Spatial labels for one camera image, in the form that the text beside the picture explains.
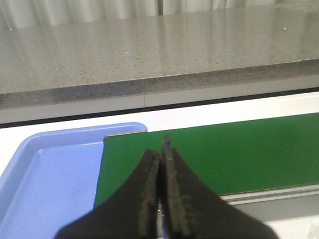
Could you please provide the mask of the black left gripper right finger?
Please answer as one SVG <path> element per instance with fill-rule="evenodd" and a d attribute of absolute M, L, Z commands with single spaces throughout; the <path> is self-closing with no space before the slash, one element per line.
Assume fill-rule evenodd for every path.
<path fill-rule="evenodd" d="M 191 170 L 165 135 L 159 195 L 171 239 L 276 239 L 267 225 L 222 200 Z"/>

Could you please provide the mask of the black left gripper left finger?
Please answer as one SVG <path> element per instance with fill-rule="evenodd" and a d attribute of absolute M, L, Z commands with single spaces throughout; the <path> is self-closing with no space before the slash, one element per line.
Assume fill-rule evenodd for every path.
<path fill-rule="evenodd" d="M 61 228 L 57 239 L 155 239 L 160 156 L 144 151 L 127 180 L 91 212 Z"/>

